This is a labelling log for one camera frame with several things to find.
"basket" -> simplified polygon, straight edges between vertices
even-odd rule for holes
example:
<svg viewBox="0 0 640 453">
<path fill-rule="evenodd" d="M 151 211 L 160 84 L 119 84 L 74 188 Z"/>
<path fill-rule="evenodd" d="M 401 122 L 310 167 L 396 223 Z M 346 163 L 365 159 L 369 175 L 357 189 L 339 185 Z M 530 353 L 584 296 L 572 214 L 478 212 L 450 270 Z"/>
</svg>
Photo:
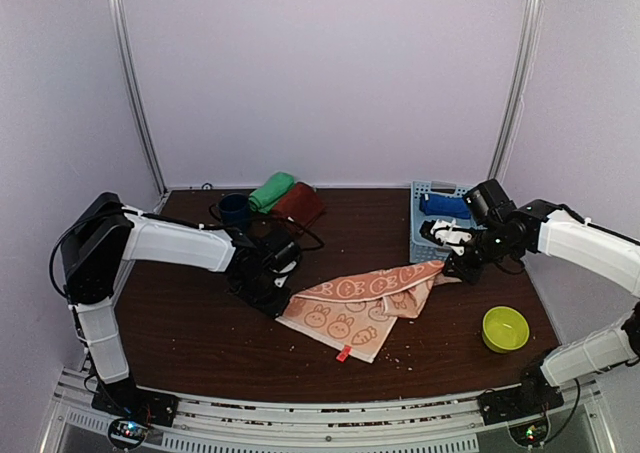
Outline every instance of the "basket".
<svg viewBox="0 0 640 453">
<path fill-rule="evenodd" d="M 448 246 L 440 246 L 420 235 L 420 227 L 424 221 L 432 220 L 456 220 L 456 225 L 462 228 L 477 228 L 478 225 L 471 218 L 470 220 L 461 220 L 460 218 L 452 218 L 450 216 L 427 216 L 420 211 L 420 196 L 425 193 L 434 193 L 442 196 L 461 198 L 472 186 L 461 186 L 453 183 L 444 183 L 441 181 L 414 181 L 411 183 L 411 238 L 409 248 L 409 262 L 422 263 L 429 260 L 444 261 L 451 248 Z"/>
</svg>

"red tag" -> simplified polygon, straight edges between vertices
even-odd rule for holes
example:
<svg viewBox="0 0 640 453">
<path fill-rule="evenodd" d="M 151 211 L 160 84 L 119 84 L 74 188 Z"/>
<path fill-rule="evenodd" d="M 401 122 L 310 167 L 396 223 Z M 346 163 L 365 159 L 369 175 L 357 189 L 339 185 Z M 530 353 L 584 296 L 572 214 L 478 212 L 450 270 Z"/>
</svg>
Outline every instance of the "red tag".
<svg viewBox="0 0 640 453">
<path fill-rule="evenodd" d="M 344 360 L 349 357 L 349 353 L 351 353 L 351 347 L 349 345 L 344 345 L 342 351 L 338 353 L 338 356 L 336 356 L 336 360 L 340 363 L 344 363 Z"/>
</svg>

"dark blue mug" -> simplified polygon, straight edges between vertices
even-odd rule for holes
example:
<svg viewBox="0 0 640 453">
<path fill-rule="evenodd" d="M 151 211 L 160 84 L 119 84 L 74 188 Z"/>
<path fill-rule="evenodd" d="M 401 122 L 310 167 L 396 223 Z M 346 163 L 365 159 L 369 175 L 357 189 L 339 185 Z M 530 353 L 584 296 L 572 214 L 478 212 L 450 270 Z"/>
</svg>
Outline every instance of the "dark blue mug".
<svg viewBox="0 0 640 453">
<path fill-rule="evenodd" d="M 249 229 L 251 209 L 247 195 L 230 193 L 218 202 L 217 208 L 223 225 L 235 226 L 244 232 Z"/>
</svg>

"pink towel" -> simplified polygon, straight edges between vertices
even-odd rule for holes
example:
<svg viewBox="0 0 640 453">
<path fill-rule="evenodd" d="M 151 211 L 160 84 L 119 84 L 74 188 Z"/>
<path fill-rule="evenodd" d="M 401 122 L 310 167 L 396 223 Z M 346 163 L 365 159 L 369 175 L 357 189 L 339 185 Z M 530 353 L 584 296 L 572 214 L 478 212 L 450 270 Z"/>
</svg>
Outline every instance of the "pink towel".
<svg viewBox="0 0 640 453">
<path fill-rule="evenodd" d="M 398 318 L 416 318 L 433 286 L 460 281 L 440 274 L 444 263 L 346 276 L 295 294 L 276 321 L 372 363 Z"/>
</svg>

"yellow bowl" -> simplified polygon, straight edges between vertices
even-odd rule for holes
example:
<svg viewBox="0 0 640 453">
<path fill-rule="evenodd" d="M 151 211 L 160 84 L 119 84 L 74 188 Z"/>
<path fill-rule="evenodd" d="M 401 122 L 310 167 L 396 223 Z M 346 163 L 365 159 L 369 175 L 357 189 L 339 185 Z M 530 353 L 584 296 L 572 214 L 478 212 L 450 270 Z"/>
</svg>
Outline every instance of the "yellow bowl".
<svg viewBox="0 0 640 453">
<path fill-rule="evenodd" d="M 509 353 L 526 345 L 529 324 L 518 311 L 508 306 L 496 306 L 484 315 L 482 339 L 496 353 Z"/>
</svg>

